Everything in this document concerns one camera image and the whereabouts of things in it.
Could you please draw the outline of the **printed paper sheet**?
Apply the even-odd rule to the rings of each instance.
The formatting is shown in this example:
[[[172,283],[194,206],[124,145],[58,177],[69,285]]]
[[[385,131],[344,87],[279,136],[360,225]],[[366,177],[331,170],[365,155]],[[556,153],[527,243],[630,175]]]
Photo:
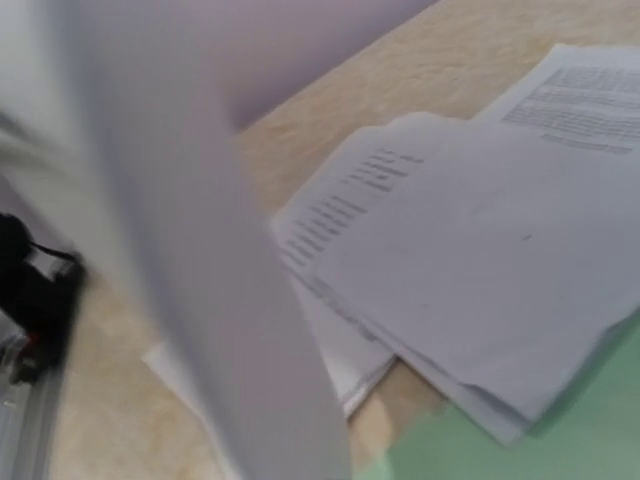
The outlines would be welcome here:
[[[474,120],[531,128],[571,147],[636,153],[639,49],[557,44]]]
[[[157,321],[234,479],[348,479],[346,420],[216,90],[206,1],[5,1],[1,173]]]

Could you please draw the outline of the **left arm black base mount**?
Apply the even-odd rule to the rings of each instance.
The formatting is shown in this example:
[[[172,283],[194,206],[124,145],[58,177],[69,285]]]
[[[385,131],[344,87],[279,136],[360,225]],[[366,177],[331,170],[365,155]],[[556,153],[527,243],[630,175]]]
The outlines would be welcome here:
[[[1,215],[1,312],[26,336],[12,385],[33,384],[62,363],[86,274],[80,255],[36,243],[18,217]]]

